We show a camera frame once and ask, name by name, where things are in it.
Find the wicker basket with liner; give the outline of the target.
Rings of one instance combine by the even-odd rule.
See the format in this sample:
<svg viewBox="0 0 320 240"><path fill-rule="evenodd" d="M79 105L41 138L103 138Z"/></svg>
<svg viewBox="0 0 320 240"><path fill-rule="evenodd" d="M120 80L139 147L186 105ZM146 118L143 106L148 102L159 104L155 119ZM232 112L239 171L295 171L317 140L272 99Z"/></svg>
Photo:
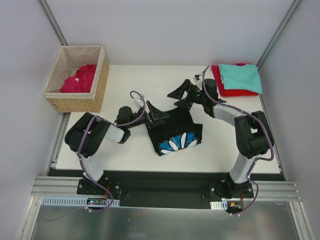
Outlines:
<svg viewBox="0 0 320 240"><path fill-rule="evenodd" d="M99 113L109 70L102 45L61 46L42 93L58 113Z"/></svg>

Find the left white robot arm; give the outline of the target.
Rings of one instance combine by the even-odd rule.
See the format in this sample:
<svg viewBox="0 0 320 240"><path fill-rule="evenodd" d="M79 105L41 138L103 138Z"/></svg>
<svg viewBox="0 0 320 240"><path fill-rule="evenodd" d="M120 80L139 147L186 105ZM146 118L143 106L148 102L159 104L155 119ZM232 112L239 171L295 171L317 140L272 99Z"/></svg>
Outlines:
<svg viewBox="0 0 320 240"><path fill-rule="evenodd" d="M86 112L66 133L64 142L78 157L84 178L89 181L88 188L94 194L108 193L106 183L102 180L104 170L99 164L97 152L104 140L124 144L131 136L130 129L145 125L156 127L162 125L170 115L146 101L137 112L129 106L118 110L115 123Z"/></svg>

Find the teal t-shirt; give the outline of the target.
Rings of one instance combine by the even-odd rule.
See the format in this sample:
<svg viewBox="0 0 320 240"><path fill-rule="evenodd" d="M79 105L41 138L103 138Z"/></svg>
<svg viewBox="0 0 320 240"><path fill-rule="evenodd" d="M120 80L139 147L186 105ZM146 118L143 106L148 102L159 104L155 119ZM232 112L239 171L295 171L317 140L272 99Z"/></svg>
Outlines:
<svg viewBox="0 0 320 240"><path fill-rule="evenodd" d="M246 90L257 94L263 93L261 78L256 65L219 64L218 68L225 90Z"/></svg>

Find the black daisy print t-shirt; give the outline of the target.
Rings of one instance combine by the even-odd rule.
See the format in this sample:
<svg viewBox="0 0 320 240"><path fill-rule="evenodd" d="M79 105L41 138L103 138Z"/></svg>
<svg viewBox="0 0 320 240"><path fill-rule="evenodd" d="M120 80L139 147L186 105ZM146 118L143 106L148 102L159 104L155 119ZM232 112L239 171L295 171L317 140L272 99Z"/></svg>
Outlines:
<svg viewBox="0 0 320 240"><path fill-rule="evenodd" d="M147 128L153 148L159 156L202 143L203 125L194 123L189 110L177 107L166 113L169 117Z"/></svg>

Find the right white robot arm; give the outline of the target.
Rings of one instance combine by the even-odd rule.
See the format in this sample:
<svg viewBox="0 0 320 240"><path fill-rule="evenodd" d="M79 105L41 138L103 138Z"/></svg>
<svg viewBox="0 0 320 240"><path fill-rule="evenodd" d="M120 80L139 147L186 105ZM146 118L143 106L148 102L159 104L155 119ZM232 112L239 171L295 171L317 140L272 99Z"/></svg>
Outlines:
<svg viewBox="0 0 320 240"><path fill-rule="evenodd" d="M212 78L204 79L202 88L186 79L167 97L176 100L175 106L188 110L193 104L199 104L210 117L234 127L239 154L225 180L215 187L215 193L221 198L231 199L247 191L256 162L266 160L264 155L273 151L274 139L264 112L250 113L227 104L219 98L216 81Z"/></svg>

